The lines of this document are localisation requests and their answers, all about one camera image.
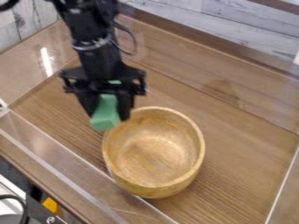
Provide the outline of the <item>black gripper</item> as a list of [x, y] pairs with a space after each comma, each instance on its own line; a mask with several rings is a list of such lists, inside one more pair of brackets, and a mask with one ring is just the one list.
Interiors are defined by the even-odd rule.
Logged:
[[58, 74], [64, 91], [76, 94], [88, 116], [93, 115], [98, 106], [98, 94], [116, 95], [120, 120], [128, 120], [134, 95], [145, 95], [145, 71], [124, 63], [114, 46], [74, 46], [73, 50], [80, 66]]

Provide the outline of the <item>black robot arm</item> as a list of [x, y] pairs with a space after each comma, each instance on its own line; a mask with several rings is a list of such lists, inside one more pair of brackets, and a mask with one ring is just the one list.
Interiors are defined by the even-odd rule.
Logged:
[[121, 59], [116, 30], [117, 0], [49, 0], [69, 29], [70, 46], [80, 66], [60, 71], [64, 91], [76, 95], [88, 116], [102, 110], [104, 97], [112, 95], [112, 111], [129, 119], [134, 98], [145, 94], [145, 71]]

